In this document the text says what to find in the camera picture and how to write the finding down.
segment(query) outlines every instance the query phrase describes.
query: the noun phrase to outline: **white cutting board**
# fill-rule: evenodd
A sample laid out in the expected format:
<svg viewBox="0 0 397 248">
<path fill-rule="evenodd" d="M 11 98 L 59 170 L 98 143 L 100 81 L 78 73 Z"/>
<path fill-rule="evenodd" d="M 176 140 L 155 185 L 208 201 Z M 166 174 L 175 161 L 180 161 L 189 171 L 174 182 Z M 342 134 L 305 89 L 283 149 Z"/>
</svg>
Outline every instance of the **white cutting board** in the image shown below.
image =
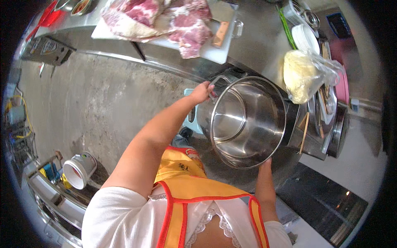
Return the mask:
<svg viewBox="0 0 397 248">
<path fill-rule="evenodd" d="M 229 53 L 230 42 L 231 42 L 231 39 L 233 36 L 235 20 L 236 20 L 236 11 L 233 15 L 233 19 L 230 21 L 229 28 L 227 29 L 225 39 L 224 39 L 222 46 L 220 48 L 211 46 L 211 43 L 212 43 L 212 38 L 211 38 L 207 42 L 205 42 L 204 45 L 201 47 L 200 57 L 202 57 L 204 59 L 211 60 L 218 64 L 226 63 L 227 54 Z M 219 25 L 220 25 L 219 22 L 211 20 L 211 22 L 208 26 L 209 26 L 209 28 L 211 28 L 212 33 L 215 34 L 219 28 Z M 103 20 L 103 18 L 101 18 L 99 20 L 94 32 L 91 35 L 91 38 L 93 38 L 93 39 L 109 39 L 109 40 L 128 40 L 124 37 L 120 37 L 120 36 L 112 34 L 110 32 L 109 27 Z M 165 37 L 160 37 L 160 38 L 157 38 L 154 40 L 150 40 L 147 43 L 179 50 L 178 44 L 169 42 L 167 40 L 167 38 L 165 38 Z"/>
</svg>

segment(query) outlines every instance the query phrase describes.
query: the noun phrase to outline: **jeans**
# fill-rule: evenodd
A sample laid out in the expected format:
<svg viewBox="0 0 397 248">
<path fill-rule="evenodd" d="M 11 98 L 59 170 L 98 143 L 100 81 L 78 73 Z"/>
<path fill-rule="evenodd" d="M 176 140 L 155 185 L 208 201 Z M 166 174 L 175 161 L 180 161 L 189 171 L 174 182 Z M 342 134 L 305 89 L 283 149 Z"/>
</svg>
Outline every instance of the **jeans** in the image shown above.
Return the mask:
<svg viewBox="0 0 397 248">
<path fill-rule="evenodd" d="M 191 148 L 191 149 L 194 149 L 193 147 L 189 146 L 189 142 L 187 141 L 187 139 L 183 138 L 180 134 L 177 134 L 172 139 L 171 146 L 178 147 L 178 148 Z"/>
</svg>

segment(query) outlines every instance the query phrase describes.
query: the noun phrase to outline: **knife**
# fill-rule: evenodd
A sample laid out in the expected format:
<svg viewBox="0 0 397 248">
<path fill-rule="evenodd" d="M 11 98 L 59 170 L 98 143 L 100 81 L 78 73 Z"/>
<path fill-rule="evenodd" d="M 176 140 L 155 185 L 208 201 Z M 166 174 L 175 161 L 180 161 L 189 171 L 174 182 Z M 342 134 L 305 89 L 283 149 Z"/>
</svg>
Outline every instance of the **knife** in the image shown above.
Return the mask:
<svg viewBox="0 0 397 248">
<path fill-rule="evenodd" d="M 220 22 L 218 31 L 212 40 L 212 45 L 221 47 L 230 21 L 233 19 L 234 10 L 231 8 L 230 4 L 216 0 L 209 0 L 208 6 L 210 7 L 212 19 Z"/>
</svg>

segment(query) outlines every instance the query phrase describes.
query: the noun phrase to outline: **shoe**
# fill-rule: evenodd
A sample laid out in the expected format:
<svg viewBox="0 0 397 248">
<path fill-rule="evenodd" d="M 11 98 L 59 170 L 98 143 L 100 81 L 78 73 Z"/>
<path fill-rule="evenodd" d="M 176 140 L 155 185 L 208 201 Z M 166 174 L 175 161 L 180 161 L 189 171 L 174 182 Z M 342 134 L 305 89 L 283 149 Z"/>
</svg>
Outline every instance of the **shoe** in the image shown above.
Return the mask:
<svg viewBox="0 0 397 248">
<path fill-rule="evenodd" d="M 179 131 L 179 135 L 185 139 L 188 139 L 193 135 L 193 130 L 188 127 L 184 127 Z"/>
</svg>

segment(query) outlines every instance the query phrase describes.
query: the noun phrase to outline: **knife handle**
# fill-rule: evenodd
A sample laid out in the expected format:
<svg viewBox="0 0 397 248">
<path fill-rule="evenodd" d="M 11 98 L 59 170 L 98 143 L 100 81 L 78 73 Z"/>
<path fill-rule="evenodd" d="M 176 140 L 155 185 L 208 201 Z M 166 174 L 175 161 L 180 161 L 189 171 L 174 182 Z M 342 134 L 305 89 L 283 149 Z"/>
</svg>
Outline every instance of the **knife handle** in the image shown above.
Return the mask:
<svg viewBox="0 0 397 248">
<path fill-rule="evenodd" d="M 221 21 L 221 25 L 218 28 L 218 31 L 215 34 L 215 37 L 212 41 L 212 45 L 215 47 L 221 47 L 223 40 L 225 39 L 225 35 L 227 32 L 227 28 L 229 27 L 228 21 Z"/>
</svg>

